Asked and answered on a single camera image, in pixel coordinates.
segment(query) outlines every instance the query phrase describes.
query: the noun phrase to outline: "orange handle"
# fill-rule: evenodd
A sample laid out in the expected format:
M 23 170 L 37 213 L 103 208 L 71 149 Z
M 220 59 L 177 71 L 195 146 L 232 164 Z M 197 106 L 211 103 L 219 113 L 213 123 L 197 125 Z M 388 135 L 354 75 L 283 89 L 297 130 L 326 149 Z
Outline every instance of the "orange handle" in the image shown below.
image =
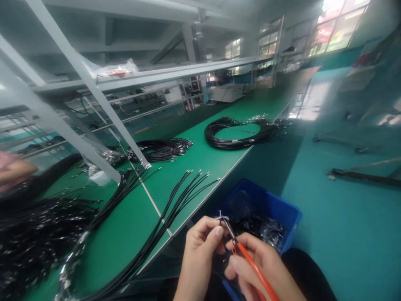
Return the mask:
M 248 254 L 248 252 L 246 251 L 245 247 L 240 242 L 237 244 L 237 246 L 240 249 L 242 255 L 245 257 L 245 259 L 248 261 L 248 263 L 251 265 L 251 267 L 253 268 L 253 270 L 257 274 L 260 282 L 262 282 L 262 285 L 266 289 L 270 299 L 272 301 L 279 301 L 279 299 L 277 298 L 276 293 L 274 292 L 274 290 L 270 286 L 270 283 L 267 281 L 266 277 L 263 275 L 262 271 L 256 265 L 256 263 L 254 262 L 252 257 Z M 263 294 L 260 293 L 260 292 L 259 292 L 259 294 L 260 294 L 261 297 L 263 297 L 262 301 L 265 301 L 266 299 L 264 298 Z

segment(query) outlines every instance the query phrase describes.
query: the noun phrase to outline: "workbench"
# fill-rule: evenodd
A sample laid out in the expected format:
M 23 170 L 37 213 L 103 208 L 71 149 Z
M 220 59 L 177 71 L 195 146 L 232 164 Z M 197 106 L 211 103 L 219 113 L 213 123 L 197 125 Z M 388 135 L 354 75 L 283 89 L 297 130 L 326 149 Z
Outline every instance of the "workbench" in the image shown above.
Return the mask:
M 79 267 L 80 273 L 78 279 L 76 279 L 77 292 L 86 294 L 101 288 L 132 260 L 159 219 L 155 206 L 160 212 L 163 211 L 172 189 L 187 170 L 194 170 L 190 176 L 191 179 L 200 169 L 204 173 L 209 171 L 210 176 L 204 181 L 204 184 L 210 183 L 217 178 L 221 178 L 221 180 L 201 192 L 183 209 L 170 227 L 173 236 L 183 228 L 221 182 L 247 155 L 250 148 L 227 151 L 215 149 L 208 145 L 203 134 L 207 124 L 222 116 L 245 120 L 255 115 L 266 114 L 267 119 L 274 120 L 288 104 L 289 97 L 287 96 L 283 89 L 280 88 L 256 90 L 251 95 L 245 96 L 231 105 L 225 105 L 222 111 L 177 135 L 178 137 L 192 140 L 193 146 L 186 151 L 185 155 L 175 158 L 175 162 L 152 163 L 149 172 L 159 167 L 162 167 L 162 169 L 130 193 L 100 226 L 97 232 L 90 237 L 90 241 L 85 248 L 82 265 Z M 241 130 L 257 132 L 259 127 L 249 124 L 242 126 Z M 168 131 L 168 127 L 159 125 L 158 130 L 149 129 L 138 136 L 134 136 L 134 139 L 141 141 L 166 138 L 163 131 Z M 230 128 L 219 132 L 217 137 L 240 139 L 250 135 L 252 134 Z M 120 168 L 131 168 L 131 163 L 127 162 Z M 44 197 L 65 190 L 66 187 L 71 186 L 66 190 L 69 191 L 88 185 L 85 189 L 72 194 L 72 196 L 86 199 L 102 199 L 105 203 L 115 192 L 117 185 L 113 181 L 105 186 L 98 187 L 88 179 L 85 173 L 74 177 L 79 172 L 80 169 L 71 168 L 44 194 Z M 189 179 L 185 183 L 183 186 L 189 184 Z M 173 237 L 166 232 L 145 265 L 154 259 L 172 239 Z M 28 292 L 23 299 L 27 301 L 53 300 L 57 291 L 59 271 L 60 268 L 54 269 L 47 280 L 42 281 L 37 288 Z

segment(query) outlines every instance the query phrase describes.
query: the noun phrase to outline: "blue crate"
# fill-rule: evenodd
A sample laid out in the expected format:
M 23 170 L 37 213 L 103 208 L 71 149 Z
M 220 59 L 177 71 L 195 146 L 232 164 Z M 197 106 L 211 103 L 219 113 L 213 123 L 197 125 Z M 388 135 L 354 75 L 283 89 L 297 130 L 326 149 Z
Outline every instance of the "blue crate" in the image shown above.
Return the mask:
M 295 237 L 302 218 L 301 210 L 289 202 L 267 192 L 248 179 L 241 179 L 230 194 L 215 207 L 214 216 L 228 215 L 231 220 L 242 219 L 251 214 L 261 218 L 273 218 L 285 227 L 284 238 L 278 247 L 281 255 L 287 251 Z

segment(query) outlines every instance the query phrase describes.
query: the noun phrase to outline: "pliers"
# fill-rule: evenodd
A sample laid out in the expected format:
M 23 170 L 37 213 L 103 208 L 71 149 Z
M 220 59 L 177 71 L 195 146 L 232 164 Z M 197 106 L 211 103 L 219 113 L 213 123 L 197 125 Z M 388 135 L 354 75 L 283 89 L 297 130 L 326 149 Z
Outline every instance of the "pliers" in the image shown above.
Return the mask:
M 233 241 L 234 244 L 234 248 L 232 249 L 233 254 L 237 254 L 237 251 L 239 251 L 238 253 L 240 255 L 242 255 L 250 264 L 250 266 L 252 267 L 252 269 L 255 271 L 256 275 L 258 276 L 260 282 L 262 283 L 262 285 L 264 286 L 264 288 L 266 289 L 266 292 L 268 293 L 270 299 L 272 301 L 279 301 L 279 299 L 277 298 L 276 293 L 274 292 L 273 288 L 271 287 L 270 283 L 267 281 L 266 277 L 263 275 L 262 271 L 259 269 L 259 267 L 256 265 L 255 261 L 252 259 L 252 257 L 249 255 L 249 253 L 247 252 L 247 250 L 245 249 L 245 247 L 238 241 L 231 225 L 230 222 L 228 220 L 228 217 L 226 216 L 220 216 L 217 217 L 217 219 L 219 219 L 220 221 L 224 221 L 226 223 L 226 229 L 229 233 L 229 235 L 231 236 L 231 239 Z M 261 291 L 258 291 L 260 299 L 262 301 L 266 301 L 266 298 L 264 297 L 264 295 L 262 294 Z

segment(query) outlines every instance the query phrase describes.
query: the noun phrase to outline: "teal floor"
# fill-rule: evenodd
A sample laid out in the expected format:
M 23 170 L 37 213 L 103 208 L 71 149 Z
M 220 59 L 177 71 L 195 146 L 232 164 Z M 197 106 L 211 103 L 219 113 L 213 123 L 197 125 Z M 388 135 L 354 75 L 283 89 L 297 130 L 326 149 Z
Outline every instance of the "teal floor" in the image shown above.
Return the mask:
M 361 181 L 331 181 L 326 173 L 399 156 L 400 123 L 381 127 L 380 121 L 364 124 L 353 122 L 352 116 L 348 121 L 341 117 L 351 105 L 366 108 L 365 102 L 371 99 L 388 97 L 390 109 L 391 104 L 400 103 L 401 89 L 389 83 L 391 91 L 383 95 L 372 82 L 365 92 L 337 93 L 347 72 L 343 68 L 315 75 L 306 96 L 309 103 L 300 115 L 310 124 L 281 196 L 304 213 L 294 245 L 312 256 L 339 300 L 400 300 L 401 190 Z M 373 117 L 377 115 L 385 113 L 378 110 Z M 374 149 L 356 154 L 349 145 L 312 142 L 316 132 L 330 131 L 366 140 Z M 385 176 L 391 171 L 388 168 L 396 167 L 363 172 Z

